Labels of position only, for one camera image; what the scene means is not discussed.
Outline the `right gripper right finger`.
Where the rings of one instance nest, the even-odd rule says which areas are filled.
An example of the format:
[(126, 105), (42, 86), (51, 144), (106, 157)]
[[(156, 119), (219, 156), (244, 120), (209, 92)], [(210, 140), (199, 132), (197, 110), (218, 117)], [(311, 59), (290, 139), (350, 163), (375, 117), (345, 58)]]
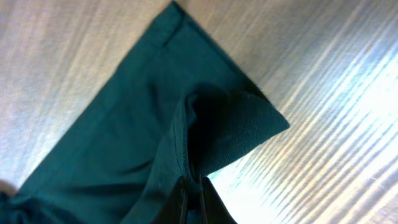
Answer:
[(208, 177), (200, 177), (200, 187), (202, 224), (237, 224)]

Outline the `black polo shirt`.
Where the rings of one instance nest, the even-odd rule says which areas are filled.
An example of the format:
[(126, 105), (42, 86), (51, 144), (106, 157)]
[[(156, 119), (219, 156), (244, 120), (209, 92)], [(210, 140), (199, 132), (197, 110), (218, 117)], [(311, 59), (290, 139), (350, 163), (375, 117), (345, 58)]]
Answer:
[(1, 222), (152, 223), (183, 177), (186, 223), (202, 223), (200, 177), (288, 127), (171, 2), (18, 193), (1, 195)]

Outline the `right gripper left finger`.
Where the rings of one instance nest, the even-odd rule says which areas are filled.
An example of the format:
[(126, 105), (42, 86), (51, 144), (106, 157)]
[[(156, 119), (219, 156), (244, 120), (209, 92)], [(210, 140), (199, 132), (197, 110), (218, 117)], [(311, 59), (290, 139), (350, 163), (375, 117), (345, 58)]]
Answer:
[(152, 224), (186, 224), (188, 194), (185, 190), (185, 179), (180, 177), (162, 207), (152, 220)]

